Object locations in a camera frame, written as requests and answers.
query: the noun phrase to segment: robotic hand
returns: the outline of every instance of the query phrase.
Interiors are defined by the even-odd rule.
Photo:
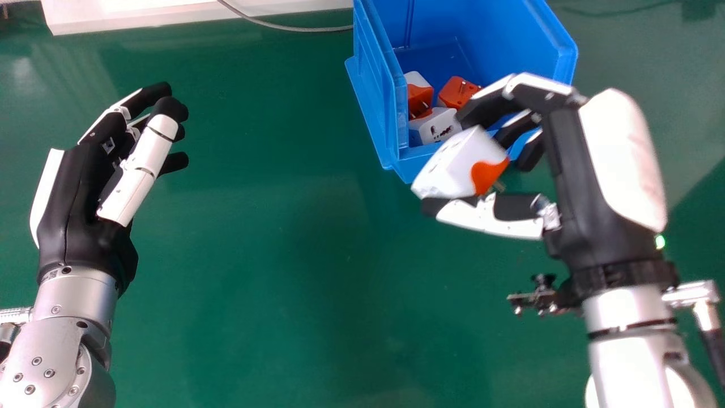
[[[0,311],[0,407],[115,405],[109,340],[136,274],[131,221],[159,176],[189,164],[169,154],[188,116],[158,83],[113,104],[71,150],[50,151],[30,212],[36,302]]]
[[[517,113],[494,135],[486,128]],[[423,212],[489,234],[543,240],[571,277],[537,275],[532,293],[508,300],[516,314],[577,310],[589,333],[588,407],[715,407],[690,365],[672,309],[692,307],[710,360],[725,385],[725,344],[712,281],[680,284],[655,243],[667,223],[660,169],[645,118],[624,93],[587,99],[575,88],[528,73],[482,89],[457,114],[463,132],[447,140],[413,182]],[[516,167],[544,153],[558,203],[541,194],[488,193],[524,133]]]

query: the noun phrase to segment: gray cable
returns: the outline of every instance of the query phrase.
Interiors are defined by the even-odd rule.
[[[241,12],[241,10],[237,9],[235,6],[232,6],[231,4],[227,3],[226,0],[217,0],[219,4],[223,5],[224,7],[228,8],[232,13],[238,15],[239,17],[249,21],[250,23],[254,23],[257,25],[263,25],[265,27],[274,28],[275,30],[282,30],[282,31],[292,31],[294,33],[338,33],[340,31],[350,31],[352,30],[351,25],[343,25],[341,27],[291,27],[289,25],[279,25],[274,23],[269,23],[264,20],[258,20],[254,17],[251,17],[249,15],[244,14]]]

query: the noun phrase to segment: blue container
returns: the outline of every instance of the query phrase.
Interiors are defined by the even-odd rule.
[[[405,183],[439,144],[410,145],[403,73],[417,70],[436,90],[452,76],[485,86],[519,72],[571,83],[578,55],[545,0],[354,0],[353,23],[345,66],[380,164]]]

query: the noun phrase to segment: orange plastic part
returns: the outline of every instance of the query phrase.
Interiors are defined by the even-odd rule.
[[[410,119],[422,117],[426,111],[431,109],[432,104],[432,86],[421,88],[410,83],[408,84],[408,113],[410,114]]]
[[[480,89],[480,86],[468,82],[460,76],[454,76],[448,80],[445,86],[443,86],[443,89],[438,93],[438,99],[446,107],[460,109]]]
[[[471,167],[471,180],[476,187],[476,195],[486,194],[493,187],[496,180],[501,177],[503,171],[508,167],[509,158],[506,157],[501,163],[486,163],[479,161]]]

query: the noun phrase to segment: green table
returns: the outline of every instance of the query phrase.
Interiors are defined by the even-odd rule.
[[[667,253],[683,279],[722,284],[725,5],[600,3],[551,1],[579,44],[576,85],[639,101],[668,188]],[[141,263],[113,335],[119,407],[581,406],[583,322],[516,319],[505,302],[563,266],[539,243],[419,214],[378,164],[342,64],[349,33],[228,20],[54,38],[35,6],[11,17],[0,20],[0,307],[34,299],[28,213],[47,150],[141,85],[171,82],[191,111],[176,147],[191,166],[161,179],[134,223]],[[504,181],[550,192],[547,172]]]

